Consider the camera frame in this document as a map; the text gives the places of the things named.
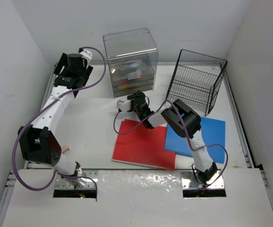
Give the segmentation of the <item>clear plastic drawer unit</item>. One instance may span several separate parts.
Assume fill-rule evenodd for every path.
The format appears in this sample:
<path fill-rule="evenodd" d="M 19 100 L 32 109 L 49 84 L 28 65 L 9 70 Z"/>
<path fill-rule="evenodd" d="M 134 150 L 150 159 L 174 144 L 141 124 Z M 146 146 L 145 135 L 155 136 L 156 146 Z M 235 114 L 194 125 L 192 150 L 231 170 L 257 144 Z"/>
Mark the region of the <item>clear plastic drawer unit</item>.
<path fill-rule="evenodd" d="M 115 98 L 154 89 L 159 51 L 148 28 L 108 33 L 103 41 Z M 118 89 L 122 79 L 130 89 Z"/>

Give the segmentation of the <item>yellow highlighter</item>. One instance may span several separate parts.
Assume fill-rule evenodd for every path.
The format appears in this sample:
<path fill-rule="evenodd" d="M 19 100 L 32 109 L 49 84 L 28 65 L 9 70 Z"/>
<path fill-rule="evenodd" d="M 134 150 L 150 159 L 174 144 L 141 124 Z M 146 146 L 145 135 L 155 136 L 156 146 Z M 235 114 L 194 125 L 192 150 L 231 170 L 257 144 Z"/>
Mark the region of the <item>yellow highlighter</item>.
<path fill-rule="evenodd" d="M 131 87 L 129 85 L 122 85 L 122 86 L 119 86 L 118 89 L 119 90 L 126 90 L 126 89 L 130 89 Z"/>

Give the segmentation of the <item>pink highlighter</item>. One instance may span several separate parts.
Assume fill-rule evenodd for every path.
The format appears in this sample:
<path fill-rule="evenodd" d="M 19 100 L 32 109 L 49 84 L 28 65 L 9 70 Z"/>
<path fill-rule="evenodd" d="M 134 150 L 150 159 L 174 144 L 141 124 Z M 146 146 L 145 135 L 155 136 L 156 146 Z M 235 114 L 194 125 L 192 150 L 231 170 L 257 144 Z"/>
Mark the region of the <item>pink highlighter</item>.
<path fill-rule="evenodd" d="M 129 84 L 130 81 L 127 80 L 127 79 L 122 79 L 122 80 L 120 80 L 118 83 L 119 83 L 120 85 L 124 85 L 124 84 Z"/>

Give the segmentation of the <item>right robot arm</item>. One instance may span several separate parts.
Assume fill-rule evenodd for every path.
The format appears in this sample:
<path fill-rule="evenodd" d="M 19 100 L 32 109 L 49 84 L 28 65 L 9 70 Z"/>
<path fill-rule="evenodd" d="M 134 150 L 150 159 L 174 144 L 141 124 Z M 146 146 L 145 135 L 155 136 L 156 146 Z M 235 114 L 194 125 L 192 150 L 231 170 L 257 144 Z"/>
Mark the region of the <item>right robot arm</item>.
<path fill-rule="evenodd" d="M 134 112 L 142 125 L 147 129 L 154 129 L 165 123 L 176 135 L 183 138 L 194 159 L 195 177 L 198 183 L 206 185 L 217 173 L 217 165 L 210 157 L 201 132 L 201 118 L 199 114 L 181 99 L 169 102 L 170 107 L 152 111 L 146 101 L 146 95 L 137 91 L 127 96 L 127 101 L 118 104 L 123 112 Z"/>

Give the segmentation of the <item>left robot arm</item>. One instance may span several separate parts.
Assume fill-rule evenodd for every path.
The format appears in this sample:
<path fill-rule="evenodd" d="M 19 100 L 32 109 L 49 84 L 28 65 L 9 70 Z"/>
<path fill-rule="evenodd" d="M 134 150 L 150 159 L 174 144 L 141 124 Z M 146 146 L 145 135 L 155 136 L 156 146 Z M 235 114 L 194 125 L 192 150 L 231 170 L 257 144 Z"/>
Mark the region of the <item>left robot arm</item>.
<path fill-rule="evenodd" d="M 33 120 L 19 140 L 24 160 L 43 164 L 63 175 L 75 175 L 78 163 L 65 157 L 54 134 L 65 109 L 77 96 L 77 89 L 84 87 L 89 79 L 93 70 L 88 64 L 91 59 L 89 50 L 62 54 L 54 71 L 56 78 L 51 94 L 44 106 L 53 101 L 56 103 Z"/>

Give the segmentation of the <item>red folder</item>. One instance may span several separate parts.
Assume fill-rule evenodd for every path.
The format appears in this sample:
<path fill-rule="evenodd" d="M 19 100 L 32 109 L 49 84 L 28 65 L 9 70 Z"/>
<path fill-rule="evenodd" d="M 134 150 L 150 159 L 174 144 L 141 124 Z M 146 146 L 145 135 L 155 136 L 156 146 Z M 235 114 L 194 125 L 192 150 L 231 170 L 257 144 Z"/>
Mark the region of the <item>red folder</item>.
<path fill-rule="evenodd" d="M 164 149 L 167 128 L 146 129 L 140 125 L 126 135 L 118 135 L 112 160 L 131 165 L 174 170 L 176 154 Z"/>

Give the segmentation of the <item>pink eraser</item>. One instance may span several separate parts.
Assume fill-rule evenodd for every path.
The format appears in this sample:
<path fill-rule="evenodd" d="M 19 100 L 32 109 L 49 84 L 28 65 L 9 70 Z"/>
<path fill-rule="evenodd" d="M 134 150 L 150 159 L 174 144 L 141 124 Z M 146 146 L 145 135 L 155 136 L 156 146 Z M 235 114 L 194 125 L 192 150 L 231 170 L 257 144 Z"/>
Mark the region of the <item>pink eraser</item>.
<path fill-rule="evenodd" d="M 61 152 L 62 152 L 62 153 L 66 153 L 66 152 L 68 152 L 69 150 L 70 150 L 69 146 L 68 146 L 68 145 L 65 145 L 65 146 L 62 147 Z"/>

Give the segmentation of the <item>blue folder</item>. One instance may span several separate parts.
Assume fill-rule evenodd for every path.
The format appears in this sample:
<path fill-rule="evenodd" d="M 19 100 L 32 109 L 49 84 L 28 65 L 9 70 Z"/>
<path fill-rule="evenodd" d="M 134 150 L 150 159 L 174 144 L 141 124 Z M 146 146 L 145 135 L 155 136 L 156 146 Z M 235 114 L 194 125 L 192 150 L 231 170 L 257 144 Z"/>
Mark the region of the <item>blue folder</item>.
<path fill-rule="evenodd" d="M 226 125 L 224 121 L 205 117 L 201 118 L 201 132 L 206 145 L 221 144 L 225 146 L 225 128 Z M 167 126 L 164 149 L 175 152 L 178 155 L 192 156 L 187 143 L 183 138 L 179 137 L 170 126 Z M 208 153 L 214 162 L 224 163 L 225 152 L 222 148 L 218 146 L 208 148 Z"/>

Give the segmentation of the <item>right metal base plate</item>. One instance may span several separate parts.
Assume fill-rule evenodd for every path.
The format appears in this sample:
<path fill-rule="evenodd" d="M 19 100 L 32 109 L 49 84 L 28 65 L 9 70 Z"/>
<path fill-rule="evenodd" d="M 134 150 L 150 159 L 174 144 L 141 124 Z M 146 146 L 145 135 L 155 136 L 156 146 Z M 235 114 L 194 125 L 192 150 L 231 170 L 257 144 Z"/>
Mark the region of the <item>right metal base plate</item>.
<path fill-rule="evenodd" d="M 220 175 L 221 170 L 218 169 L 216 174 L 206 182 L 208 185 L 208 190 L 224 190 L 225 184 L 222 175 Z M 201 184 L 200 180 L 198 181 L 195 179 L 194 174 L 196 174 L 196 170 L 193 171 L 192 169 L 182 170 L 181 171 L 181 183 L 182 188 L 184 190 L 195 190 L 204 187 L 204 184 Z"/>

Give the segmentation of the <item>metal base plate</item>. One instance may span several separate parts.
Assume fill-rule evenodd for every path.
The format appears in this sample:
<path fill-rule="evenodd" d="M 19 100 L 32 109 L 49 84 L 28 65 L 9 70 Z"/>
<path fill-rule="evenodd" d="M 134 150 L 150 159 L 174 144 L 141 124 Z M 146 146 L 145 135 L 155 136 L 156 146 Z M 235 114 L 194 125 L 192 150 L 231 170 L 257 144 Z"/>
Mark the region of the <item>metal base plate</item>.
<path fill-rule="evenodd" d="M 79 171 L 78 176 L 82 176 L 79 179 L 66 179 L 60 175 L 57 175 L 55 182 L 56 190 L 73 190 L 77 188 L 79 190 L 95 190 L 95 184 L 98 183 L 98 170 L 95 169 L 82 169 Z"/>
<path fill-rule="evenodd" d="M 208 190 L 224 190 L 225 184 L 222 175 L 220 175 L 221 170 L 218 169 L 216 174 L 206 182 L 208 185 Z M 182 188 L 184 190 L 195 190 L 204 187 L 204 184 L 201 184 L 200 180 L 198 181 L 195 179 L 194 174 L 196 174 L 196 170 L 193 171 L 192 169 L 182 170 L 181 171 L 181 183 Z"/>

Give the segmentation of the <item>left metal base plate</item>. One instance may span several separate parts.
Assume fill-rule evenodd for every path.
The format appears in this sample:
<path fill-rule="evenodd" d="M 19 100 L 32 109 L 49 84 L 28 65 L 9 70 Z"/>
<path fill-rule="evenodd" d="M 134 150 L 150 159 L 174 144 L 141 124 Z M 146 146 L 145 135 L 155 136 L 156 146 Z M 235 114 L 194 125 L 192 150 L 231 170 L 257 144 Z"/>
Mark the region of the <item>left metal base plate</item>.
<path fill-rule="evenodd" d="M 56 190 L 73 190 L 77 188 L 79 190 L 95 190 L 95 184 L 98 183 L 98 170 L 95 169 L 82 169 L 79 171 L 78 176 L 82 176 L 79 179 L 66 179 L 60 175 L 57 175 L 55 182 Z"/>

